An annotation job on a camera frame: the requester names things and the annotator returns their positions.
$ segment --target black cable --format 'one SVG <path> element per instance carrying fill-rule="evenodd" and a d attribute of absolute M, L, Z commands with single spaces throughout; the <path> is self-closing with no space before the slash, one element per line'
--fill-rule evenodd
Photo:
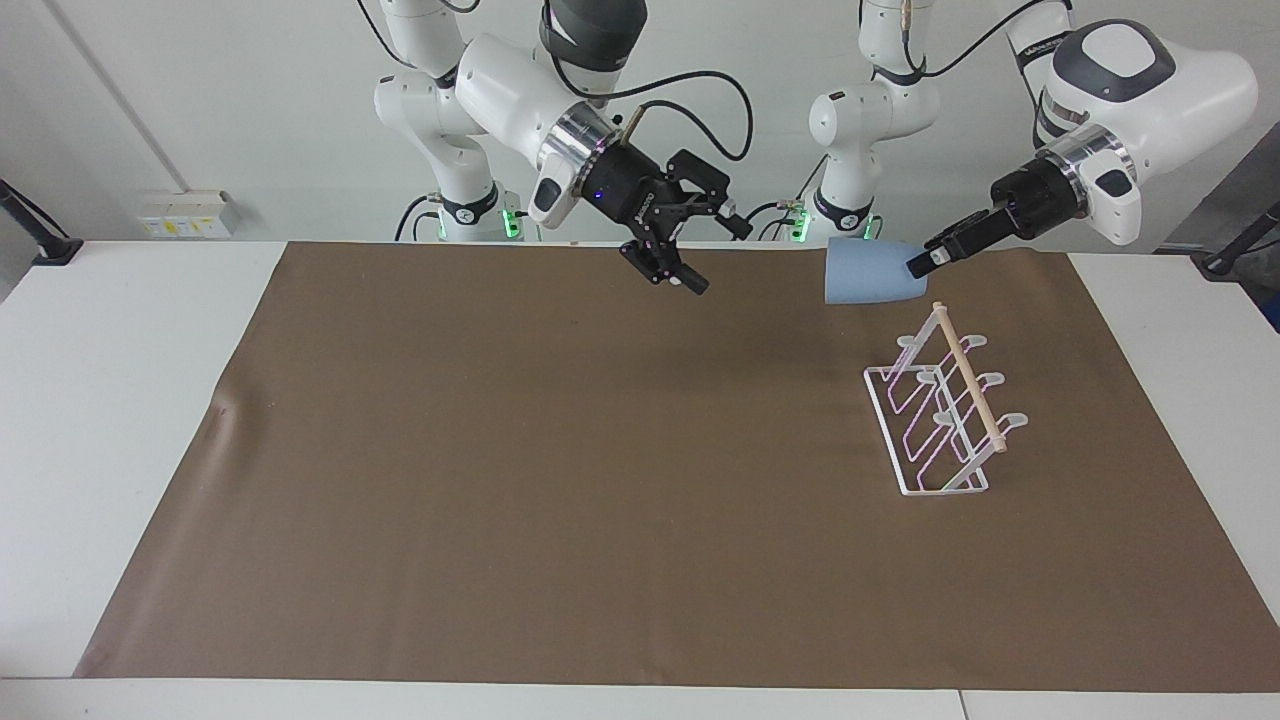
<path fill-rule="evenodd" d="M 460 8 L 460 6 L 454 5 L 453 3 L 449 3 L 449 0 L 440 0 L 440 5 L 444 5 L 445 8 L 453 10 L 454 13 L 466 14 L 466 13 L 470 13 L 471 10 L 475 10 L 476 8 L 480 6 L 480 0 L 474 0 L 466 8 Z"/>
<path fill-rule="evenodd" d="M 32 213 L 35 213 L 36 215 L 38 215 L 40 219 L 45 220 L 55 231 L 58 231 L 59 233 L 61 233 L 61 236 L 64 238 L 70 240 L 72 236 L 67 231 L 63 229 L 63 225 L 58 224 L 58 220 L 55 220 L 51 217 L 49 217 L 49 213 L 46 213 L 44 208 L 41 208 L 40 205 L 37 205 L 33 200 L 31 200 L 29 197 L 27 197 L 26 195 L 23 195 L 17 187 L 14 187 L 12 184 L 9 186 L 9 192 L 12 192 L 13 196 L 17 197 L 19 202 L 22 202 L 23 205 L 26 205 L 28 210 L 31 210 Z"/>
<path fill-rule="evenodd" d="M 818 158 L 818 164 L 813 167 L 813 172 L 809 173 L 809 177 L 805 178 L 804 184 L 800 186 L 800 191 L 796 192 L 796 197 L 795 197 L 796 200 L 804 200 L 804 193 L 805 193 L 806 190 L 809 190 L 809 184 L 813 183 L 813 178 L 818 177 L 818 172 L 822 170 L 822 167 L 824 164 L 827 164 L 827 160 L 829 160 L 829 159 L 831 159 L 831 155 L 827 155 L 827 154 L 823 154 L 822 158 Z M 782 215 L 782 219 L 783 220 L 790 220 L 791 219 L 791 210 L 787 210 L 787 214 Z M 777 231 L 774 231 L 773 237 L 769 238 L 769 242 L 773 242 L 776 240 L 778 240 Z"/>
<path fill-rule="evenodd" d="M 545 18 L 550 17 L 552 12 L 550 6 L 552 6 L 550 0 L 545 0 L 545 3 L 543 3 L 544 22 L 547 22 Z M 573 85 L 573 81 L 568 79 L 568 76 L 564 74 L 564 65 L 561 63 L 559 58 L 552 55 L 552 65 L 556 67 L 556 74 L 559 76 L 561 82 L 564 83 L 564 87 L 567 87 L 570 91 L 573 92 L 573 95 L 577 95 L 584 100 L 622 100 L 625 97 L 634 97 L 636 95 L 643 95 L 645 92 L 658 90 L 659 87 L 667 87 L 668 85 L 676 85 L 677 82 L 685 82 L 689 79 L 698 79 L 698 78 L 722 79 L 733 86 L 733 90 L 736 90 L 739 96 L 742 99 L 742 108 L 746 109 L 746 141 L 742 142 L 741 152 L 730 152 L 728 150 L 726 150 L 724 143 L 721 142 L 718 137 L 716 137 L 716 133 L 713 133 L 710 128 L 707 127 L 707 123 L 701 122 L 701 119 L 699 119 L 698 115 L 695 115 L 691 110 L 689 110 L 682 105 L 677 105 L 676 102 L 672 102 L 669 100 L 650 100 L 645 102 L 645 105 L 648 105 L 649 108 L 668 108 L 671 110 L 676 110 L 677 113 L 685 115 L 686 118 L 692 120 L 695 126 L 698 126 L 698 129 L 700 129 L 703 135 L 707 136 L 708 140 L 712 141 L 712 145 L 716 146 L 716 150 L 718 150 L 722 155 L 724 155 L 726 158 L 728 158 L 735 163 L 746 158 L 746 154 L 751 151 L 751 141 L 755 138 L 755 109 L 751 106 L 751 96 L 748 95 L 746 88 L 742 87 L 742 83 L 739 82 L 737 78 L 735 78 L 728 73 L 721 70 L 692 70 L 657 79 L 641 85 L 639 87 L 632 87 L 630 90 L 616 90 L 613 92 L 586 92 L 585 90 Z"/>
<path fill-rule="evenodd" d="M 417 69 L 416 65 L 411 64 L 404 58 L 401 58 L 399 55 L 397 55 L 396 51 L 392 50 L 392 46 L 387 45 L 387 40 L 383 38 L 383 32 L 380 29 L 378 29 L 378 24 L 374 23 L 372 15 L 369 14 L 369 8 L 365 6 L 365 0 L 356 0 L 356 4 L 360 5 L 360 12 L 365 14 L 365 22 L 369 23 L 369 29 L 374 31 L 374 37 L 376 37 L 378 42 L 380 42 L 383 45 L 383 50 L 385 50 L 387 54 L 392 56 L 392 60 L 396 60 L 397 63 L 404 65 L 406 68 L 412 68 L 412 69 L 416 70 Z M 470 13 L 471 10 L 460 10 L 460 12 L 467 12 L 467 13 Z"/>
<path fill-rule="evenodd" d="M 902 51 L 906 55 L 906 65 L 909 68 L 911 68 L 911 73 L 914 73 L 916 77 L 920 77 L 920 78 L 936 78 L 936 77 L 941 77 L 943 73 L 950 72 L 956 65 L 959 65 L 960 63 L 965 61 L 969 58 L 969 55 L 973 55 L 973 53 L 975 50 L 978 50 L 978 47 L 982 47 L 988 40 L 991 40 L 991 37 L 993 35 L 996 35 L 997 32 L 1000 32 L 1009 23 L 1011 23 L 1015 19 L 1018 19 L 1018 15 L 1020 15 L 1020 14 L 1025 13 L 1027 10 L 1032 9 L 1033 6 L 1039 5 L 1041 3 L 1046 3 L 1046 1 L 1055 1 L 1056 3 L 1056 1 L 1060 1 L 1060 0 L 1029 0 L 1028 3 L 1024 3 L 1023 5 L 1020 5 L 1012 13 L 1009 13 L 1007 15 L 1005 15 L 1005 18 L 1002 20 L 1000 20 L 998 23 L 996 23 L 995 26 L 992 26 L 991 29 L 988 29 L 987 32 L 984 32 L 982 35 L 982 37 L 979 37 L 977 41 L 974 41 L 974 44 L 970 45 L 964 53 L 961 53 L 955 60 L 951 60 L 950 63 L 947 63 L 946 65 L 943 65 L 941 70 L 933 70 L 933 72 L 931 72 L 931 70 L 925 70 L 923 67 L 916 67 L 915 65 L 915 61 L 911 59 L 911 31 L 908 29 L 908 31 L 902 32 Z M 1066 8 L 1069 10 L 1071 9 L 1071 3 L 1065 1 L 1062 4 L 1066 5 Z"/>
<path fill-rule="evenodd" d="M 755 242 L 763 242 L 764 241 L 764 233 L 769 232 L 769 228 L 773 228 L 773 227 L 782 228 L 782 225 L 794 225 L 794 224 L 795 223 L 792 223 L 788 218 L 781 218 L 781 219 L 773 220 L 772 223 L 769 223 L 769 224 L 764 225 L 763 228 L 760 228 L 760 234 L 755 236 Z M 774 232 L 773 237 L 769 238 L 769 242 L 773 242 L 777 238 L 778 238 L 778 233 Z"/>
<path fill-rule="evenodd" d="M 698 129 L 703 131 L 703 135 L 707 136 L 707 140 L 712 141 L 712 145 L 716 147 L 716 150 L 721 155 L 728 158 L 730 160 L 732 160 L 735 163 L 737 163 L 737 161 L 742 160 L 744 158 L 746 158 L 746 154 L 751 151 L 751 141 L 750 141 L 750 135 L 753 133 L 751 129 L 748 129 L 748 137 L 749 137 L 749 140 L 742 145 L 742 151 L 741 152 L 731 152 L 727 147 L 724 147 L 724 143 L 721 142 L 718 137 L 716 137 L 716 133 L 712 132 L 712 128 L 707 127 L 707 123 L 704 123 L 701 120 L 701 118 L 699 118 L 696 114 L 694 114 L 694 111 L 690 110 L 689 108 L 685 108 L 684 105 L 681 105 L 678 102 L 673 102 L 671 100 L 648 100 L 645 102 L 641 102 L 640 106 L 645 108 L 645 109 L 649 109 L 649 108 L 667 108 L 669 110 L 675 110 L 675 111 L 680 113 L 681 115 L 689 118 L 689 122 L 694 123 L 695 126 L 698 126 Z M 753 120 L 748 120 L 748 127 L 749 128 L 753 124 L 754 124 Z"/>
<path fill-rule="evenodd" d="M 760 205 L 760 206 L 759 206 L 759 208 L 756 208 L 755 210 L 751 210 L 750 213 L 748 213 L 748 214 L 746 214 L 746 218 L 745 218 L 745 219 L 746 219 L 746 222 L 749 222 L 749 223 L 750 223 L 750 222 L 751 222 L 751 220 L 754 220 L 754 219 L 755 219 L 755 217 L 756 217 L 756 215 L 759 215 L 760 213 L 763 213 L 763 211 L 765 211 L 765 210 L 773 210 L 773 209 L 776 209 L 777 206 L 778 206 L 778 202 L 777 202 L 777 201 L 774 201 L 774 202 L 765 202 L 764 205 Z"/>
<path fill-rule="evenodd" d="M 396 234 L 394 237 L 392 237 L 392 242 L 399 242 L 399 236 L 401 233 L 404 232 L 404 225 L 408 223 L 408 217 L 413 214 L 413 210 L 416 210 L 419 205 L 426 202 L 428 200 L 430 200 L 430 196 L 424 195 L 408 204 L 408 208 L 404 209 L 404 214 L 401 215 L 399 224 L 396 225 Z"/>
<path fill-rule="evenodd" d="M 1275 246 L 1274 242 L 1268 242 L 1260 247 L 1254 247 L 1262 242 L 1262 240 L 1266 238 L 1277 224 L 1280 224 L 1280 202 L 1276 202 L 1267 209 L 1266 213 L 1260 215 L 1258 219 L 1249 223 L 1249 227 L 1240 231 L 1240 234 L 1235 236 L 1231 242 L 1226 243 L 1226 247 L 1204 258 L 1201 266 L 1215 275 L 1229 274 L 1240 258 L 1262 252 L 1263 250 Z"/>
<path fill-rule="evenodd" d="M 422 218 L 435 218 L 436 220 L 439 220 L 440 219 L 440 214 L 439 213 L 434 213 L 434 211 L 433 213 L 422 213 L 421 215 L 419 215 L 417 218 L 413 219 L 413 242 L 417 242 L 417 224 L 422 222 Z"/>

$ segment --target white wire rack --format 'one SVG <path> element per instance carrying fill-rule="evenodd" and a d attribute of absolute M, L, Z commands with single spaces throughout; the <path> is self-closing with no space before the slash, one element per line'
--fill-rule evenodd
<path fill-rule="evenodd" d="M 946 337 L 946 355 L 936 365 L 919 363 L 920 352 L 938 329 Z M 987 345 L 987 338 L 979 334 L 959 337 L 947 306 L 934 302 L 920 332 L 900 337 L 897 345 L 902 351 L 893 365 L 868 368 L 863 378 L 902 495 L 945 496 L 986 491 L 983 465 L 1009 448 L 1006 437 L 1010 430 L 1028 421 L 1027 415 L 1020 413 L 997 420 L 991 411 L 986 393 L 1004 384 L 1005 375 L 978 375 L 969 363 L 969 351 Z M 906 429 L 896 436 L 890 427 L 901 427 L 908 418 Z M 972 420 L 980 420 L 980 427 L 973 428 L 975 433 L 980 429 L 977 438 L 970 433 Z M 955 457 L 954 464 L 941 461 L 951 456 Z M 942 475 L 943 465 L 959 465 L 959 469 L 940 484 L 937 477 Z M 914 475 L 910 482 L 908 473 Z"/>

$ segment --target green led light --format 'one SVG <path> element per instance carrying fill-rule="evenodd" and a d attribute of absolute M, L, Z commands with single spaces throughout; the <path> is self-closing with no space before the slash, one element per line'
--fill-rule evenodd
<path fill-rule="evenodd" d="M 867 228 L 863 231 L 863 240 L 879 240 L 879 233 L 883 229 L 884 229 L 884 218 L 882 215 L 872 213 L 867 218 Z"/>
<path fill-rule="evenodd" d="M 520 218 L 517 218 L 511 210 L 503 210 L 502 219 L 507 223 L 507 237 L 520 237 Z"/>
<path fill-rule="evenodd" d="M 812 222 L 813 218 L 809 217 L 809 211 L 800 210 L 800 222 L 791 229 L 791 242 L 804 242 L 805 236 L 809 234 L 809 224 Z"/>

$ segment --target white wall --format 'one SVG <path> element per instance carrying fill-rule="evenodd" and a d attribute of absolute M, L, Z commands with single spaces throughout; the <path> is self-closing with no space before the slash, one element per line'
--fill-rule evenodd
<path fill-rule="evenodd" d="M 934 64 L 980 33 L 995 4 L 937 3 Z M 376 0 L 370 5 L 376 17 Z M 484 29 L 531 45 L 539 5 L 483 0 L 462 18 L 463 33 Z M 820 155 L 806 131 L 813 97 L 869 72 L 856 53 L 855 3 L 649 5 L 649 26 L 623 83 L 694 68 L 737 74 L 758 105 L 756 146 L 744 163 L 717 164 L 733 177 L 741 205 L 794 193 Z M 1139 247 L 1149 250 L 1280 120 L 1280 3 L 1079 0 L 1076 6 L 1082 22 L 1133 17 L 1185 45 L 1234 49 L 1263 85 L 1262 108 L 1244 132 L 1148 186 Z M 404 204 L 434 188 L 426 163 L 372 113 L 376 79 L 396 68 L 351 0 L 6 0 L 0 174 L 87 237 L 138 237 L 137 193 L 186 184 L 229 191 L 248 219 L 244 238 L 385 240 Z M 991 181 L 1029 156 L 1030 108 L 1002 40 L 948 74 L 942 94 L 945 111 L 934 128 L 883 150 L 877 210 L 888 217 L 886 236 L 925 240 L 984 205 Z M 671 96 L 704 113 L 727 143 L 740 142 L 742 118 L 731 90 L 699 82 Z M 714 155 L 696 131 L 660 110 L 646 118 L 636 142 L 659 159 L 684 146 Z M 522 160 L 494 149 L 493 167 L 527 197 L 532 172 Z M 1041 245 L 1106 247 L 1073 225 Z M 585 206 L 559 234 L 623 240 Z M 723 234 L 699 222 L 685 237 Z"/>

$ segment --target wooden rod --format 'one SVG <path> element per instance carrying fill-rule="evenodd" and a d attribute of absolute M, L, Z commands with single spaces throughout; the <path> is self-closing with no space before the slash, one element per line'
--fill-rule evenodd
<path fill-rule="evenodd" d="M 960 374 L 964 377 L 964 384 L 969 389 L 974 405 L 978 407 L 978 416 L 982 418 L 982 425 L 987 429 L 987 437 L 991 439 L 992 447 L 996 448 L 996 452 L 1005 452 L 1009 450 L 1005 434 L 1000 432 L 1000 425 L 996 423 L 996 415 L 991 411 L 991 405 L 987 405 L 987 397 L 982 393 L 982 387 L 978 384 L 978 375 L 974 374 L 973 365 L 969 364 L 969 356 L 965 355 L 964 347 L 960 345 L 960 336 L 956 334 L 956 328 L 951 324 L 951 314 L 947 311 L 947 306 L 934 302 L 933 311 L 938 314 L 938 325 L 942 328 L 942 334 L 947 336 L 951 355 L 955 356 L 956 366 L 960 368 Z"/>

